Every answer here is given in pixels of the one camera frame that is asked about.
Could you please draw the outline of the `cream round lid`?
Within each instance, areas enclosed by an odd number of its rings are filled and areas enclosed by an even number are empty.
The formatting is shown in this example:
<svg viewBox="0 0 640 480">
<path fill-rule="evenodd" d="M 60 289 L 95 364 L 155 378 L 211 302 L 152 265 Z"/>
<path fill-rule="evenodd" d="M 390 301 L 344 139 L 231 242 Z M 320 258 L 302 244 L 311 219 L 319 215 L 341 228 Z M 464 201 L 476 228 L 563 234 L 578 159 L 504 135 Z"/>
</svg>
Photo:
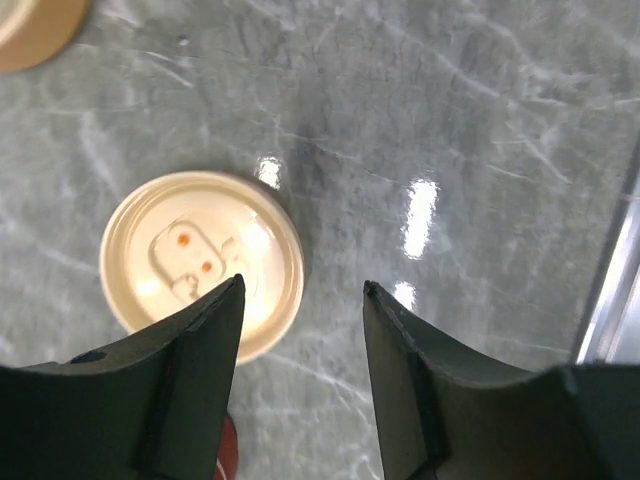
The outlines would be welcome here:
<svg viewBox="0 0 640 480">
<path fill-rule="evenodd" d="M 284 337 L 305 280 L 299 235 L 279 203 L 254 183 L 204 171 L 161 176 L 132 192 L 104 230 L 99 269 L 107 303 L 130 334 L 241 275 L 240 364 Z"/>
</svg>

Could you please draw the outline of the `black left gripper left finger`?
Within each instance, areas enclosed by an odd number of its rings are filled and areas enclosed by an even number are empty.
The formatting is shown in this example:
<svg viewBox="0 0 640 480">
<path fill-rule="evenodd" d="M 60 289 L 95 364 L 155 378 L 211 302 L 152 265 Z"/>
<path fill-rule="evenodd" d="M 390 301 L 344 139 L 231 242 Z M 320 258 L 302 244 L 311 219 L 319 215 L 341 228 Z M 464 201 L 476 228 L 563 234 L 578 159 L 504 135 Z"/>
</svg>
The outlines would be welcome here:
<svg viewBox="0 0 640 480">
<path fill-rule="evenodd" d="M 66 363 L 1 371 L 5 479 L 210 479 L 243 324 L 233 276 Z"/>
</svg>

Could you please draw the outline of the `red round lid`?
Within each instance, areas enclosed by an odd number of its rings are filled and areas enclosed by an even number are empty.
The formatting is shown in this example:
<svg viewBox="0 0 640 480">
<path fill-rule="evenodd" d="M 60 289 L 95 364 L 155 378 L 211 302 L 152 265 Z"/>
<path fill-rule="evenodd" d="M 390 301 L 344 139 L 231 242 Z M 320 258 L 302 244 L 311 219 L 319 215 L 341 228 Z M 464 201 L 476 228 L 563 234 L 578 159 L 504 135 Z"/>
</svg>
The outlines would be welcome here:
<svg viewBox="0 0 640 480">
<path fill-rule="evenodd" d="M 237 431 L 230 415 L 224 420 L 214 480 L 235 480 L 239 466 Z"/>
</svg>

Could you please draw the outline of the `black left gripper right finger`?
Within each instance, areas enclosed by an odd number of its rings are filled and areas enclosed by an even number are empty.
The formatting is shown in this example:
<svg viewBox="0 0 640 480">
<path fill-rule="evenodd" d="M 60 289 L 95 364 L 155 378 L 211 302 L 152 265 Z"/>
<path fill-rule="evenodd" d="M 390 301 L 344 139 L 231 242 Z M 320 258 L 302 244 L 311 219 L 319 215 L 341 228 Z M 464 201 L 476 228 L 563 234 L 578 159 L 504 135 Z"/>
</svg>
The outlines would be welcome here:
<svg viewBox="0 0 640 480">
<path fill-rule="evenodd" d="M 376 282 L 363 324 L 388 479 L 635 479 L 639 369 L 529 372 L 428 324 Z"/>
</svg>

